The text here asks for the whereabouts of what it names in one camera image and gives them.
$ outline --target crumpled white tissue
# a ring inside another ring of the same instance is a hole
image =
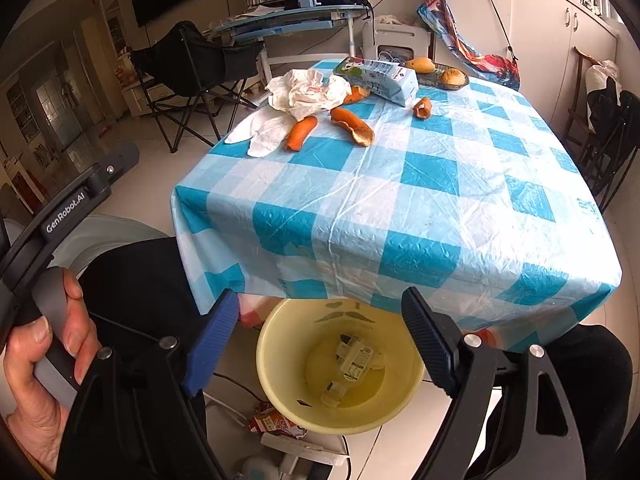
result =
[[[322,73],[318,70],[293,69],[284,76],[274,77],[267,90],[272,94],[270,106],[244,118],[225,139],[227,144],[251,139],[249,156],[269,155],[297,121],[341,105],[351,93],[351,85],[345,78],[332,75],[323,86]]]
[[[226,136],[225,143],[233,144],[251,139],[247,155],[269,155],[289,134],[294,124],[296,120],[286,112],[265,106],[240,121]]]
[[[351,94],[351,85],[338,75],[332,75],[322,85],[322,73],[318,70],[289,70],[285,75],[274,77],[267,85],[271,91],[269,104],[276,110],[288,112],[301,121],[320,110],[331,110],[342,104]]]

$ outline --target yellow trash bin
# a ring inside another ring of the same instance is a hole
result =
[[[382,354],[337,408],[320,400],[337,370],[340,336],[359,336]],[[326,434],[355,434],[391,420],[411,401],[424,364],[399,314],[353,300],[283,300],[260,331],[260,384],[277,410]]]

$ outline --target finger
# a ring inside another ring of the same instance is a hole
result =
[[[78,355],[76,356],[76,368],[74,370],[74,376],[78,384],[82,384],[82,380],[84,380],[84,376],[86,375],[89,366],[94,360],[95,355],[98,350],[102,348],[102,345],[98,341],[98,336],[95,331],[95,323],[93,320],[89,320],[91,323],[91,330],[89,335],[82,343],[78,351]]]
[[[66,320],[62,330],[62,342],[66,351],[76,357],[90,332],[91,320],[82,298],[66,298]]]
[[[53,333],[42,316],[9,334],[4,356],[4,374],[15,402],[25,416],[40,420],[52,408],[53,398],[33,376],[33,364],[44,357]]]
[[[62,269],[62,279],[65,284],[65,292],[68,297],[73,298],[74,300],[82,298],[82,287],[69,269]]]

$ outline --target blue gripper pad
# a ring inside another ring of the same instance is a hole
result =
[[[209,321],[187,357],[187,371],[182,386],[188,396],[193,397],[209,384],[239,314],[238,295],[231,290],[224,290],[212,307],[212,312],[208,315]]]
[[[460,330],[449,316],[432,311],[415,287],[404,291],[401,305],[402,319],[433,384],[454,397],[460,387],[456,378]]]

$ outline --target chair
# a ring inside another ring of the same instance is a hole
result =
[[[607,87],[612,84],[613,79],[609,78]],[[623,90],[620,92],[620,106],[617,108],[615,113],[607,110],[605,119],[596,126],[596,113],[599,110],[597,104],[593,104],[591,121],[596,131],[600,132],[590,135],[578,159],[578,169],[590,185],[594,198],[603,193],[599,205],[603,213],[620,189],[640,147],[640,99],[635,94]],[[625,171],[618,179],[613,192],[609,193],[626,160],[628,163]]]
[[[593,130],[589,127],[589,121],[587,117],[582,116],[578,113],[578,99],[580,97],[580,89],[582,88],[582,64],[585,60],[589,61],[591,64],[596,64],[597,62],[593,57],[588,56],[581,52],[576,46],[574,46],[574,52],[578,55],[578,72],[576,73],[575,78],[575,91],[574,91],[574,101],[567,111],[569,112],[569,118],[566,121],[566,126],[564,127],[564,134],[562,134],[562,138],[560,139],[562,144],[567,148],[566,142],[570,141],[578,146],[583,146],[583,143],[576,139],[575,137],[569,135],[569,131],[571,131],[571,127],[574,124],[574,121],[578,124],[580,129],[590,136],[593,133]]]
[[[258,73],[255,61],[262,48],[263,43],[260,41],[242,46],[216,45],[207,41],[193,23],[178,22],[155,45],[131,53],[131,62],[138,74],[147,105],[171,153],[178,150],[185,130],[213,146],[208,139],[188,126],[194,112],[208,115],[213,131],[220,140],[214,118],[225,102],[234,106],[227,132],[233,127],[240,104],[256,108],[252,102],[242,97],[242,92],[246,80]],[[233,85],[226,86],[228,81],[234,81]],[[158,84],[164,84],[173,93],[152,99],[149,89]],[[187,103],[178,106],[167,102],[176,96],[186,97]],[[209,106],[210,97],[222,101],[215,112]],[[160,116],[165,116],[178,125],[173,143],[167,137]]]

